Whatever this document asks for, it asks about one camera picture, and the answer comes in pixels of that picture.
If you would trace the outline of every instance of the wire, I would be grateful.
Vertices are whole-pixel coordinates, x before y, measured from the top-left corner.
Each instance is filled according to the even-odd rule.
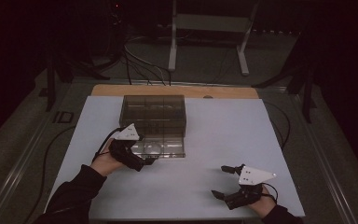
[[[281,148],[282,148],[282,144],[283,144],[283,141],[284,141],[283,140],[283,135],[282,135],[281,131],[278,129],[278,126],[276,125],[276,123],[272,119],[269,119],[269,121],[271,121],[272,126],[274,126],[274,130],[278,133],[278,135],[281,138]]]
[[[211,81],[211,85],[214,85],[216,84],[217,81],[219,81],[222,77],[224,77],[226,75],[226,73],[228,72],[228,70],[232,67],[232,65],[234,64],[235,62],[235,59],[236,59],[236,56],[233,57],[233,59],[231,60],[231,63],[230,65],[228,66],[228,68],[226,69],[226,71],[224,73],[222,73],[222,69],[223,69],[223,63],[224,61],[226,60],[227,56],[228,56],[228,53],[231,49],[227,49],[226,52],[225,52],[225,56],[222,60],[222,62],[220,63],[220,69],[219,69],[219,73],[214,77],[214,79]]]
[[[103,72],[103,71],[113,67],[117,63],[118,63],[118,59],[109,58],[109,62],[107,62],[107,63],[102,63],[102,64],[98,64],[98,65],[94,65],[94,66],[88,65],[88,68],[92,69],[94,71],[97,71],[97,72]]]
[[[162,84],[163,84],[164,86],[166,86],[166,85],[165,85],[165,82],[164,82],[164,79],[161,78],[161,77],[159,77],[156,73],[154,73],[154,72],[151,71],[150,69],[148,69],[148,68],[146,68],[146,67],[144,67],[144,66],[142,66],[142,65],[140,65],[140,64],[138,64],[138,63],[136,63],[136,62],[134,62],[134,61],[132,61],[132,60],[130,60],[130,59],[129,59],[129,62],[134,63],[134,64],[136,64],[136,65],[142,67],[144,70],[148,71],[149,73],[153,74],[157,79],[159,79],[159,80],[162,82]]]
[[[129,58],[127,57],[127,54],[124,53],[124,58],[126,59],[126,65],[127,65],[127,78],[129,79],[130,85],[132,85],[131,77],[130,77],[130,68],[129,68]]]
[[[141,59],[141,58],[135,56],[134,54],[132,54],[132,53],[128,50],[127,46],[125,46],[125,45],[124,45],[124,50],[125,50],[132,58],[138,60],[139,62],[148,64],[148,65],[150,65],[150,66],[154,66],[154,67],[157,67],[157,68],[160,68],[160,69],[166,71],[167,74],[168,74],[168,76],[169,76],[169,85],[171,86],[172,74],[171,74],[170,70],[168,70],[168,69],[166,69],[166,68],[164,68],[164,67],[155,65],[155,64],[153,64],[153,63],[150,63],[150,62],[148,62],[148,61],[145,61],[145,60],[143,60],[143,59]]]
[[[284,147],[286,146],[287,141],[289,140],[290,132],[291,132],[291,129],[292,129],[292,125],[291,125],[291,123],[290,123],[290,119],[289,119],[289,117],[287,116],[287,114],[286,114],[282,109],[280,109],[278,106],[276,106],[276,105],[274,105],[274,104],[272,104],[272,103],[269,103],[269,102],[267,102],[267,101],[264,101],[264,104],[265,104],[265,105],[271,105],[271,106],[275,107],[275,108],[278,109],[278,110],[284,115],[284,117],[286,118],[286,121],[287,121],[287,134],[286,134],[286,137],[285,137],[284,141],[282,142],[281,149],[283,150]]]
[[[41,188],[39,190],[39,195],[37,196],[36,202],[34,203],[33,208],[31,209],[31,212],[28,214],[28,217],[25,219],[25,221],[23,222],[24,224],[28,222],[28,220],[30,219],[31,215],[34,213],[34,210],[36,209],[37,205],[40,203],[40,200],[42,199],[42,195],[43,195],[43,188],[45,187],[45,176],[46,176],[46,163],[47,163],[47,159],[48,159],[48,152],[51,148],[51,146],[53,145],[54,141],[61,136],[61,134],[66,133],[67,131],[74,129],[75,126],[71,126],[69,128],[66,128],[64,130],[62,130],[60,133],[58,133],[57,135],[55,135],[55,137],[50,141],[50,143],[48,144],[48,147],[46,148],[45,151],[45,156],[43,158],[43,167],[42,167],[42,180],[41,180]]]
[[[276,197],[274,198],[271,194],[267,194],[266,196],[270,196],[272,197],[272,199],[275,201],[275,203],[278,203],[278,191],[270,184],[268,183],[262,183],[263,185],[267,185],[267,186],[270,186],[271,188],[273,188],[275,190],[275,194],[276,194]]]
[[[161,74],[161,79],[162,79],[162,83],[164,83],[164,75],[162,74],[161,69],[159,69],[158,67],[155,66],[155,68],[159,71],[159,73]]]
[[[150,79],[145,76],[144,74],[142,74],[139,69],[136,67],[136,65],[132,65],[132,64],[128,64],[129,67],[131,67],[139,76],[143,77],[144,79],[147,80],[147,85],[150,84],[150,85],[153,85],[151,82],[150,82]]]
[[[110,152],[103,152],[103,153],[100,153],[100,154],[98,154],[99,156],[101,156],[101,155],[103,155],[103,154],[107,154],[107,153],[110,153]]]
[[[94,158],[92,158],[92,161],[95,161],[95,159],[97,159],[97,157],[99,157],[100,155],[103,155],[103,154],[101,154],[101,151],[103,150],[103,148],[106,145],[107,141],[109,140],[110,136],[112,136],[112,134],[114,134],[116,132],[121,132],[122,130],[124,130],[124,128],[116,128],[110,134],[108,134],[106,136],[106,138],[103,140],[103,143],[101,144],[100,148],[95,153]]]

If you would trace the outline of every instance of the hand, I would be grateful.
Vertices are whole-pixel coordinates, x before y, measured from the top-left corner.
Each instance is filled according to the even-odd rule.
[[[269,194],[269,191],[263,185],[264,194]],[[252,208],[261,218],[265,217],[269,214],[269,212],[275,207],[276,203],[270,198],[266,196],[261,196],[260,200],[249,204],[248,206]]]
[[[101,152],[102,155],[98,156],[90,166],[102,176],[110,175],[116,169],[124,166],[123,163],[115,160],[115,158],[113,158],[109,153],[109,146],[112,141],[114,141],[112,138],[107,141],[106,146]]]

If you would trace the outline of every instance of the black jacket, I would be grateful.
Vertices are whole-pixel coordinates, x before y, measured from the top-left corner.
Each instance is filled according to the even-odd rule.
[[[51,197],[46,213],[35,224],[83,224],[89,223],[91,200],[98,195],[105,176],[101,176],[86,165],[81,166],[79,174],[71,181],[60,185]],[[302,219],[294,217],[285,207],[276,205],[262,219],[266,224],[301,224]]]

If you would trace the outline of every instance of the person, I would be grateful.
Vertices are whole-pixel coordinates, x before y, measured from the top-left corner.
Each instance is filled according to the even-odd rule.
[[[89,223],[91,200],[98,195],[107,176],[124,164],[110,156],[105,147],[90,166],[82,165],[80,172],[70,182],[61,184],[54,192],[46,212],[39,216],[34,224],[83,224]],[[263,193],[269,194],[263,186]],[[277,205],[270,197],[261,197],[259,201],[248,205],[265,224],[300,224],[285,207]]]

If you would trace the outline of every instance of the clear plastic box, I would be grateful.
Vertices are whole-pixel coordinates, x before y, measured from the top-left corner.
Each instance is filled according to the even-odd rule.
[[[183,95],[125,95],[120,126],[134,123],[145,138],[132,147],[142,158],[186,156],[186,108]]]

